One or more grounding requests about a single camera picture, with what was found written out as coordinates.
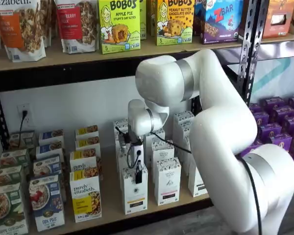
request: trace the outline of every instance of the floor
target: floor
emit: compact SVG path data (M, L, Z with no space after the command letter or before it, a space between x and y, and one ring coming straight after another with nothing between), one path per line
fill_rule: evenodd
M234 235L214 207L149 224L115 235ZM279 235L294 235L294 197Z

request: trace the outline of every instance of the electrical outlet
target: electrical outlet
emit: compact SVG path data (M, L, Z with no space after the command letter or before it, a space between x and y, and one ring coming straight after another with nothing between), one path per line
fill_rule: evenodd
M23 111L27 110L27 115L23 121L23 127L24 128L26 128L26 127L33 128L34 122L33 122L33 115L32 115L30 105L29 104L19 104L17 106L17 108L18 108L18 112L19 112L20 121L22 121Z

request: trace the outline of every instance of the white wall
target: white wall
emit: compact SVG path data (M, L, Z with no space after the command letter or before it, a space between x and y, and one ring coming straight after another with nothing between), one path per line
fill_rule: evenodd
M99 127L101 146L113 145L112 122L127 117L131 99L141 99L134 76L4 92L0 98L10 133L20 128L17 105L29 103L36 132L63 128L69 151L74 146L74 130L92 124ZM183 102L172 107L170 113L189 108L189 102ZM165 125L167 137L171 137L171 126L170 117Z

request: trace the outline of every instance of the orange label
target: orange label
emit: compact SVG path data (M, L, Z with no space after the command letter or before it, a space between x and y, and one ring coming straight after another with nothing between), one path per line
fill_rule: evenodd
M11 10L0 11L0 34L7 47L22 48L24 46L18 13Z

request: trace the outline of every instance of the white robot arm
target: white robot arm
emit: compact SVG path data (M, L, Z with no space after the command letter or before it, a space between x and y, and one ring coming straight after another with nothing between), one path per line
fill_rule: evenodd
M203 111L194 119L190 142L209 196L232 230L258 234L250 178L234 156L252 144L257 126L216 55L202 50L179 61L171 56L145 60L137 68L136 86L149 109L142 101L129 103L129 132L134 136L160 129L169 106L199 95ZM294 193L294 161L272 144L244 159L255 182L263 234L277 234Z

